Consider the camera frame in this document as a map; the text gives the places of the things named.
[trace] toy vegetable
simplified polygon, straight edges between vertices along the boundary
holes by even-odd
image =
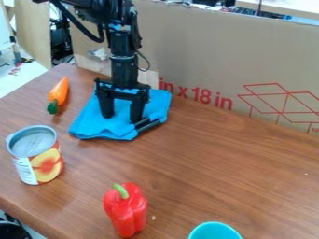
[[[48,112],[50,114],[56,114],[58,112],[58,105],[62,105],[64,103],[68,92],[68,83],[68,78],[64,77],[49,92],[48,99],[50,103],[48,104]]]
[[[122,237],[131,237],[146,225],[147,201],[132,183],[114,184],[104,195],[103,206]]]

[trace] teal bowl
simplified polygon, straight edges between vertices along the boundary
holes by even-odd
[[[217,221],[200,224],[190,233],[188,239],[243,239],[233,228]]]

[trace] orange carrot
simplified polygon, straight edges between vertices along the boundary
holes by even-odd
[[[69,89],[68,83],[68,78],[64,77],[49,92],[48,99],[50,103],[48,104],[48,112],[50,114],[56,114],[58,112],[58,105],[62,105],[64,103]]]

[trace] green stem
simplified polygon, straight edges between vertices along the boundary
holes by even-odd
[[[118,191],[122,199],[128,199],[130,197],[129,193],[117,183],[113,184],[113,189]]]
[[[48,112],[51,115],[54,115],[58,112],[58,101],[57,100],[53,100],[52,102],[50,102],[48,104],[48,108],[47,108]]]

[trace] tin can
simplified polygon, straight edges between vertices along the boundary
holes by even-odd
[[[57,133],[45,125],[23,128],[6,139],[20,180],[39,185],[56,178],[64,167]]]

